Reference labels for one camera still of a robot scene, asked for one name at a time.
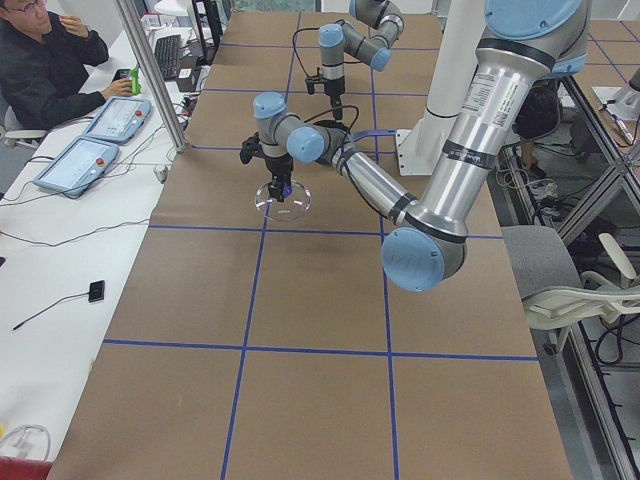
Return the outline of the black gripper corn arm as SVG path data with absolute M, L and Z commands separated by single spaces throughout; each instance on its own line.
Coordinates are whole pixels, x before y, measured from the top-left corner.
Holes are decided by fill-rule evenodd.
M 343 119 L 341 96 L 345 93 L 345 78 L 325 78 L 323 80 L 324 93 L 329 97 L 332 114 L 335 120 Z

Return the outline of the black gripper pot arm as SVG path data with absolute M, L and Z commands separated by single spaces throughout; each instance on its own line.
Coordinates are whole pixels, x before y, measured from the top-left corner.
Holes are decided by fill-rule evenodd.
M 272 175 L 271 181 L 267 184 L 269 198 L 283 203 L 292 192 L 293 158 L 285 154 L 280 157 L 266 156 L 264 161 Z

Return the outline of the silver robot arm at pot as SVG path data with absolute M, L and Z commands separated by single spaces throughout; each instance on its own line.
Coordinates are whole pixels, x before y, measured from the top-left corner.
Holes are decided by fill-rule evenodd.
M 360 151 L 345 127 L 301 120 L 276 92 L 253 101 L 257 130 L 241 159 L 265 161 L 270 197 L 280 202 L 291 193 L 295 162 L 332 165 L 394 225 L 381 261 L 387 278 L 407 291 L 432 289 L 462 267 L 467 216 L 527 95 L 538 81 L 578 72 L 586 59 L 587 1 L 488 1 L 482 12 L 475 70 L 421 195 Z

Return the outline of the silver robot arm with corn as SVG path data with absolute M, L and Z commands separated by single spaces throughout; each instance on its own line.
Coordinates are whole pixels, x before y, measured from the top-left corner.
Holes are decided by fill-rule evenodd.
M 342 118 L 341 97 L 345 93 L 344 57 L 377 72 L 383 71 L 391 59 L 391 48 L 404 31 L 400 9 L 392 1 L 351 1 L 350 14 L 374 30 L 372 36 L 360 33 L 348 20 L 338 20 L 319 28 L 321 66 L 315 76 L 305 79 L 309 94 L 315 86 L 323 86 L 336 120 Z

